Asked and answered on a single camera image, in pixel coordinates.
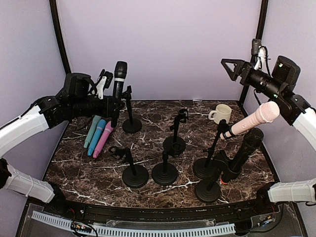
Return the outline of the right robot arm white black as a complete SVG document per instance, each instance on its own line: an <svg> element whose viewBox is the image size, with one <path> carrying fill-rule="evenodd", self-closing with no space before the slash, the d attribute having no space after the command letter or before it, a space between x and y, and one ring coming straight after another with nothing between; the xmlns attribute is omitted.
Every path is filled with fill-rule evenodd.
<svg viewBox="0 0 316 237"><path fill-rule="evenodd" d="M301 72L300 67L285 56L278 56L272 75L258 70L252 63L239 59L222 59L221 64L232 81L241 77L242 85L250 85L266 95L270 101L240 122L230 126L221 134L221 139L229 139L263 123L272 122L263 108L269 105L271 115L281 115L289 125L296 128L310 143L316 146L316 111L293 89ZM271 202L316 202L316 180L274 183L266 187L266 195L253 201L252 210L263 214Z"/></svg>

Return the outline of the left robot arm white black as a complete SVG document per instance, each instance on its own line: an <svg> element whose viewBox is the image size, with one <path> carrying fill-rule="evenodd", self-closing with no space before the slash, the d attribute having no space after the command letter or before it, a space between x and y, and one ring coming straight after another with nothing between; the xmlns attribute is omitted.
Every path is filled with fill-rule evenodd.
<svg viewBox="0 0 316 237"><path fill-rule="evenodd" d="M28 138L52 129L64 121L98 115L117 121L126 73L102 71L97 82L90 75L69 73L63 88L55 96L45 96L22 115L0 128L0 154L3 156ZM66 215L70 205L59 187L27 175L4 158L0 159L0 187L36 198L59 215Z"/></svg>

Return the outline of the black mic stand blue mic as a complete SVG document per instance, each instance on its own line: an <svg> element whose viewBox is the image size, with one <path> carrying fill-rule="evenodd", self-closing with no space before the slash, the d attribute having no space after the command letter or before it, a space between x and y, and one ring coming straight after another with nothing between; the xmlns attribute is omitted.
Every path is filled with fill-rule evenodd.
<svg viewBox="0 0 316 237"><path fill-rule="evenodd" d="M131 85L127 87L127 90L122 94L122 98L126 101L126 107L128 112L128 119L122 124L122 128L126 133L132 134L139 132L142 129L142 123L139 119L134 118L132 115L132 106L131 106Z"/></svg>

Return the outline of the mint green microphone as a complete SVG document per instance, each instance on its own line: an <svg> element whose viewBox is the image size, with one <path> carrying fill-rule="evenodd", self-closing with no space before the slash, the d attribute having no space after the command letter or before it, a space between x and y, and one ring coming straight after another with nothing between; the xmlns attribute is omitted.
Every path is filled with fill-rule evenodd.
<svg viewBox="0 0 316 237"><path fill-rule="evenodd" d="M86 139L85 139L85 142L84 142L84 148L88 148L91 141L92 141L92 138L93 138L93 135L95 133L95 130L96 130L96 127L97 127L97 124L98 122L101 120L101 116L94 116L93 120L92 120L92 124L90 126L90 129L88 131L88 134L86 136Z"/></svg>

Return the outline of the cream pink microphone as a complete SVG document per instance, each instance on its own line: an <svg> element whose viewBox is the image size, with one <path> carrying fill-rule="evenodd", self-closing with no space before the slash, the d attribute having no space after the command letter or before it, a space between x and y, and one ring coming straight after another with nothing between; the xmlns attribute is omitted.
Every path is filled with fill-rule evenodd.
<svg viewBox="0 0 316 237"><path fill-rule="evenodd" d="M263 103L251 115L223 130L220 135L222 140L242 134L258 125L273 122L280 115L280 110L276 102Z"/></svg>

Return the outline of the black mic stand cream mic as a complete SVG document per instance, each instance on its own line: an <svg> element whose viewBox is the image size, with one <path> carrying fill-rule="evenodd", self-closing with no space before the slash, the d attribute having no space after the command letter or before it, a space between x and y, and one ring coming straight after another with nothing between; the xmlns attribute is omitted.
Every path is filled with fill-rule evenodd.
<svg viewBox="0 0 316 237"><path fill-rule="evenodd" d="M227 121L225 119L222 119L217 126L217 133L212 146L203 150L203 152L207 152L207 158L200 158L196 160L193 164L193 172L196 177L200 179L211 178L212 166L210 163L215 152L215 147L220 138L220 135L223 135L224 138L228 138L228 135L226 135L226 133L228 133L230 137L235 136L232 132L231 127L227 124Z"/></svg>

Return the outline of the blue microphone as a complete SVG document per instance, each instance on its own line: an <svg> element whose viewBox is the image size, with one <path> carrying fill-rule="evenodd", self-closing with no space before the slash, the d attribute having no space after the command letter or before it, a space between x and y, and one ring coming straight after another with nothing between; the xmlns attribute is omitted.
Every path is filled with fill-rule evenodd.
<svg viewBox="0 0 316 237"><path fill-rule="evenodd" d="M93 137L92 137L92 140L90 142L90 145L88 147L88 152L87 152L87 155L88 156L92 156L93 155L93 152L97 146L97 143L101 137L101 134L104 130L106 126L106 121L104 119L101 119L98 123L97 123L97 126L96 126L96 129L95 129L95 132L93 134Z"/></svg>

